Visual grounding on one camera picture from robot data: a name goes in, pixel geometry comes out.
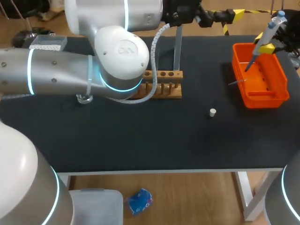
test tube rack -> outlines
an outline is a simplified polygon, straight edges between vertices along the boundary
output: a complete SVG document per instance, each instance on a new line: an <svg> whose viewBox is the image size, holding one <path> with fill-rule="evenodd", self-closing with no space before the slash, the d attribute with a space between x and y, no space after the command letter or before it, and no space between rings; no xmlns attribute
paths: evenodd
<svg viewBox="0 0 300 225"><path fill-rule="evenodd" d="M143 75L145 83L141 83L138 91L132 98L143 98L152 89L152 71L146 70ZM152 98L182 98L181 81L183 80L182 71L157 71L157 88Z"/></svg>

orange plastic container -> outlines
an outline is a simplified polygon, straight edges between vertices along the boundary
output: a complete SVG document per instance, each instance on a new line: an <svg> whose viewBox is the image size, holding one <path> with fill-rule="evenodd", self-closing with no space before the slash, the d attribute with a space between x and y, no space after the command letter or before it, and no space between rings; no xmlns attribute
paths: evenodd
<svg viewBox="0 0 300 225"><path fill-rule="evenodd" d="M255 108L278 108L289 99L287 79L275 54L261 54L245 72L252 58L255 45L233 45L232 67L245 106Z"/></svg>

wooden floor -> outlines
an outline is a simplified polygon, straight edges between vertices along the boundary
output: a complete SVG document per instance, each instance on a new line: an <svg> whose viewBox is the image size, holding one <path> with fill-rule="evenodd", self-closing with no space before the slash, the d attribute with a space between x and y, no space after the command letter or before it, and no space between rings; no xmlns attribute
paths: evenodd
<svg viewBox="0 0 300 225"><path fill-rule="evenodd" d="M281 1L275 1L279 9ZM203 0L206 10L224 10L226 8L245 8L249 10L270 9L271 0ZM285 0L285 8L300 9L298 0ZM246 14L243 19L229 25L231 35L259 34L267 22L269 14ZM51 29L58 35L73 36L67 26L64 15L50 22L39 22L30 18L32 26ZM24 29L20 20L7 21L0 15L0 48L10 46L11 38ZM155 31L137 32L140 36L154 36ZM175 29L165 33L175 34ZM185 25L185 36L223 35L220 24L212 28L201 29L196 23ZM262 172L252 172L248 176L251 186L258 183ZM242 225L242 208L237 193L235 179L231 173L186 173L186 174L147 174L147 175L103 175L72 178L72 189L105 188L116 189L124 199L140 188L149 190L154 203L145 212L133 218L124 210L125 225ZM252 225L266 225L261 215Z"/></svg>

black tabletop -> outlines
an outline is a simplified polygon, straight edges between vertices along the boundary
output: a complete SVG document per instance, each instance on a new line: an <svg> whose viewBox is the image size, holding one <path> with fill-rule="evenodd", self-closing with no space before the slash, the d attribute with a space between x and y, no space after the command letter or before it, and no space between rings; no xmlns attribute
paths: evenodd
<svg viewBox="0 0 300 225"><path fill-rule="evenodd" d="M247 109L228 83L232 45L253 38L184 37L181 100L122 105L95 97L79 105L75 96L33 96L2 101L0 117L57 172L283 167L300 149L300 79L278 53L290 99L278 109ZM159 69L172 69L173 45L172 37L160 39ZM92 53L82 38L69 38L65 50ZM217 114L208 119L211 108Z"/></svg>

white cable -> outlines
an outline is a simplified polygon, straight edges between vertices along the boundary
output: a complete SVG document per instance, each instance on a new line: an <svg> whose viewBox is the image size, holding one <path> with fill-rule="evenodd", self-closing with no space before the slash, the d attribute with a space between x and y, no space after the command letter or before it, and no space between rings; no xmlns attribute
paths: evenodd
<svg viewBox="0 0 300 225"><path fill-rule="evenodd" d="M167 23L166 25L164 25L161 29L159 29L159 31L157 32L157 34L155 35L153 41L152 41L152 45L151 45L151 51L150 51L150 60L151 60L151 67L152 67L152 78L153 78L153 82L152 82L152 89L149 92L149 94L146 97L143 97L141 99L138 100L118 100L118 99L113 99L110 98L113 101L116 102L120 102L120 103L125 103L125 104L138 104L138 103L142 103L145 102L147 100L149 100L150 98L152 98L152 96L155 94L156 91L156 87L157 87L157 83L158 83L158 77L157 77L157 71L156 71L156 64L155 64L155 49L156 49L156 44L158 42L159 37L162 35L162 33L170 28L170 24Z"/></svg>

